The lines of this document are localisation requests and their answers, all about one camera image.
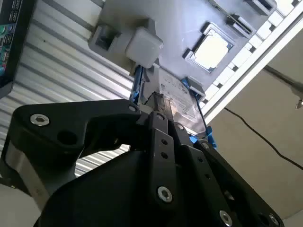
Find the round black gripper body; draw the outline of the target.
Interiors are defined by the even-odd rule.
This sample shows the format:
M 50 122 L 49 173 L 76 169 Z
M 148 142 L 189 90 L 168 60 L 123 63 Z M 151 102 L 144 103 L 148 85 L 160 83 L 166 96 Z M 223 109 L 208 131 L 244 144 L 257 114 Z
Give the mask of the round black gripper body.
M 172 151 L 127 152 L 69 182 L 40 227 L 219 227 L 219 208 L 184 177 Z

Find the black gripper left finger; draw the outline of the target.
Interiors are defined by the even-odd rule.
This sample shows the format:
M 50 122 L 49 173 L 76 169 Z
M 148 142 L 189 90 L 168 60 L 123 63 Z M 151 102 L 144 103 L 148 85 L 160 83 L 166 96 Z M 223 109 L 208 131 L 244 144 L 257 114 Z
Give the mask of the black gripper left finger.
M 134 151 L 172 151 L 163 113 L 142 113 L 124 99 L 17 108 L 4 147 L 4 165 L 43 210 L 64 185 Z

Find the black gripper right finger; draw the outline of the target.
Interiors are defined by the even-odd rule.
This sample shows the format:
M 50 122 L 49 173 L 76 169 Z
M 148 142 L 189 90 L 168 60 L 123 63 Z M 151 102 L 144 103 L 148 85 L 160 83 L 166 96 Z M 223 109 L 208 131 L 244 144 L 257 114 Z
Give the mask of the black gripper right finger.
M 281 227 L 275 211 L 227 163 L 209 142 L 193 143 L 184 126 L 173 120 L 165 99 L 177 149 L 180 196 L 169 227 Z

